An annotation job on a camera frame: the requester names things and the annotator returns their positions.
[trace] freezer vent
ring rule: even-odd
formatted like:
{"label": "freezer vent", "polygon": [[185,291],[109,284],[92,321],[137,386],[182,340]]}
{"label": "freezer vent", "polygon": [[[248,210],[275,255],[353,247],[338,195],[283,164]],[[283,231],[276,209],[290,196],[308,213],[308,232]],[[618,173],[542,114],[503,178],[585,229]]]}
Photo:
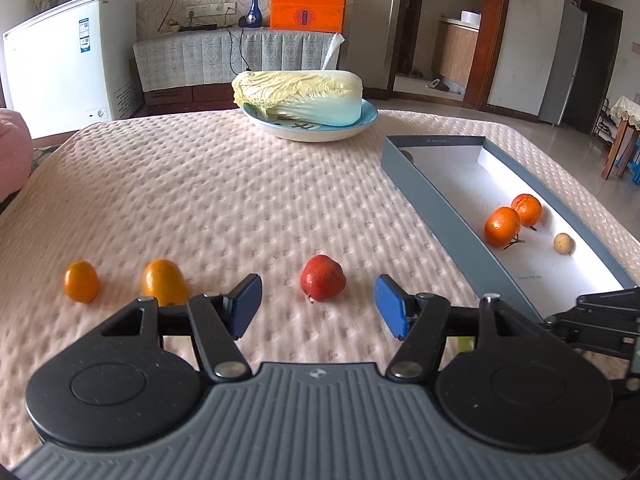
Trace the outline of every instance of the freezer vent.
{"label": "freezer vent", "polygon": [[142,89],[133,81],[116,91],[117,119],[127,119],[142,106]]}

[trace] pomegranate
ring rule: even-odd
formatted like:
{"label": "pomegranate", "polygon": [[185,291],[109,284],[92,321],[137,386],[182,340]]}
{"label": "pomegranate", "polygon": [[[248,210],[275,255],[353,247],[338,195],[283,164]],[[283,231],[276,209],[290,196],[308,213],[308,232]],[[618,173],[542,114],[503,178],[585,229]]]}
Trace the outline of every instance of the pomegranate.
{"label": "pomegranate", "polygon": [[342,267],[324,254],[316,254],[302,269],[300,288],[312,300],[328,301],[340,294],[347,284]]}

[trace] wooden table leg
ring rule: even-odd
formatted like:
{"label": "wooden table leg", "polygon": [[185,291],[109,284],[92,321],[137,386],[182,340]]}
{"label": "wooden table leg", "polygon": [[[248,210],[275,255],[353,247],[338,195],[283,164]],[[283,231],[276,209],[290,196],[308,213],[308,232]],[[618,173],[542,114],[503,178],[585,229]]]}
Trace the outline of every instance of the wooden table leg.
{"label": "wooden table leg", "polygon": [[613,146],[609,152],[609,158],[607,158],[607,163],[604,165],[602,169],[602,173],[600,176],[607,180],[609,175],[611,174],[611,170],[613,169],[613,165],[616,163],[616,159],[618,158],[618,153],[620,152],[620,146],[622,146],[622,139],[625,137],[626,128],[629,126],[629,121],[621,120],[620,126],[618,127],[618,132],[616,133],[616,138],[613,141]]}
{"label": "wooden table leg", "polygon": [[620,160],[620,165],[618,170],[616,171],[616,176],[621,178],[625,174],[626,165],[631,158],[631,154],[634,152],[634,148],[636,147],[636,142],[638,142],[638,130],[635,128],[631,131],[631,140],[629,140],[628,145],[626,146],[625,153],[622,154],[622,160]]}

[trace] blue plate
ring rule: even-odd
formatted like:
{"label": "blue plate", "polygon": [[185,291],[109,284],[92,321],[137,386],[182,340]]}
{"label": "blue plate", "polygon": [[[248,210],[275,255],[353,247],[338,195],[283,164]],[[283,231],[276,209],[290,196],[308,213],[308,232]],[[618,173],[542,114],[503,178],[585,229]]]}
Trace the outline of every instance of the blue plate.
{"label": "blue plate", "polygon": [[360,118],[349,126],[327,126],[326,124],[284,118],[263,121],[258,117],[255,107],[249,104],[242,105],[242,111],[253,124],[268,134],[299,142],[331,142],[332,140],[347,139],[371,126],[378,118],[376,107],[364,99],[362,100]]}

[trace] refrigerator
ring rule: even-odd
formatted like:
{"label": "refrigerator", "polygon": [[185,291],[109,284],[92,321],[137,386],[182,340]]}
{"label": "refrigerator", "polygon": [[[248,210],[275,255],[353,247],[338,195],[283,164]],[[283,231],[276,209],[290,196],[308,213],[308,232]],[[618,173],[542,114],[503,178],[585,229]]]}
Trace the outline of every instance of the refrigerator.
{"label": "refrigerator", "polygon": [[135,0],[73,0],[3,40],[13,108],[33,139],[129,118],[142,105]]}
{"label": "refrigerator", "polygon": [[586,26],[587,13],[565,0],[556,55],[538,114],[545,123],[558,126],[562,122],[578,70]]}

